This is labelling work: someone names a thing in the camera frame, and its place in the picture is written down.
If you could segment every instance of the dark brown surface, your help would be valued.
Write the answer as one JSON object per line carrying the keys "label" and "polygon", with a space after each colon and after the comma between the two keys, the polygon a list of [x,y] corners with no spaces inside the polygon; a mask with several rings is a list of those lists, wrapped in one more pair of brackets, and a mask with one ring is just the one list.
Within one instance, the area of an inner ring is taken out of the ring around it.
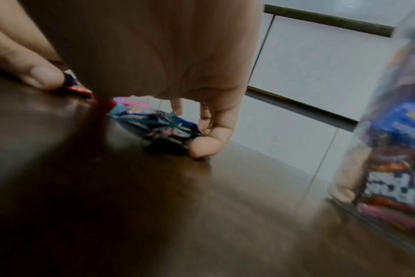
{"label": "dark brown surface", "polygon": [[323,202],[304,173],[231,143],[148,154],[80,98],[0,77],[0,276],[415,276],[415,254]]}

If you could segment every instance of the table surface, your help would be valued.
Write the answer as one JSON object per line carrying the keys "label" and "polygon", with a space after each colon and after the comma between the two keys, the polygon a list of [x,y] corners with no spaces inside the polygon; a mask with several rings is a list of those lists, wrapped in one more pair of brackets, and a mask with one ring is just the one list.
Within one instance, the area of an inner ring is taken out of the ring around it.
{"label": "table surface", "polygon": [[301,174],[267,165],[236,143],[146,152],[85,99],[0,76],[0,276],[415,276],[415,254],[330,203],[276,202]]}

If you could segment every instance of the candy wrapper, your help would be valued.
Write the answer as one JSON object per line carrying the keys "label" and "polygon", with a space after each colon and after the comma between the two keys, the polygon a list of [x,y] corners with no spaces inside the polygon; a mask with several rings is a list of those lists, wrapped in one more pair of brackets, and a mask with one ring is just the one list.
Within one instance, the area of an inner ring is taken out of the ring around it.
{"label": "candy wrapper", "polygon": [[341,205],[415,234],[415,14],[329,189]]}
{"label": "candy wrapper", "polygon": [[201,135],[197,124],[186,121],[173,112],[116,105],[108,114],[144,138],[149,146],[182,155],[192,140]]}

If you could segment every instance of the skin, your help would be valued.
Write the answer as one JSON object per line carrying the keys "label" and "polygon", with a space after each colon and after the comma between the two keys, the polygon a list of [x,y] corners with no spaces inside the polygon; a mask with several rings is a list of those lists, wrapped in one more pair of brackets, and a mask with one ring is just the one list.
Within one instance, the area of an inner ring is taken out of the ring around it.
{"label": "skin", "polygon": [[[5,23],[0,24],[0,36],[15,41],[28,55],[38,53],[45,62],[43,57],[60,56],[98,100],[150,95],[171,100],[177,111],[182,110],[182,98],[199,102],[199,127],[205,136],[192,142],[189,153],[194,158],[217,154],[230,140],[259,35],[261,1],[21,0],[21,4],[45,35],[35,34],[42,43],[33,45],[37,40],[23,38],[23,32],[12,34],[8,30],[13,27]],[[58,54],[48,51],[51,45]],[[25,72],[33,68],[28,66]],[[29,75],[15,75],[30,83]]]}

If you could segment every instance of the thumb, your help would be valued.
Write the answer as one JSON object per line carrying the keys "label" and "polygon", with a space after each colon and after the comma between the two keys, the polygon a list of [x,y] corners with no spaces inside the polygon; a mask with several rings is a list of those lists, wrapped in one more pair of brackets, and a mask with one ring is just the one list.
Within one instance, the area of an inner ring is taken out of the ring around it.
{"label": "thumb", "polygon": [[189,147],[189,156],[201,158],[220,153],[235,131],[241,103],[225,110],[209,107],[212,129],[207,136],[194,139]]}
{"label": "thumb", "polygon": [[42,90],[54,90],[64,82],[63,73],[37,53],[0,32],[0,68],[24,83]]}

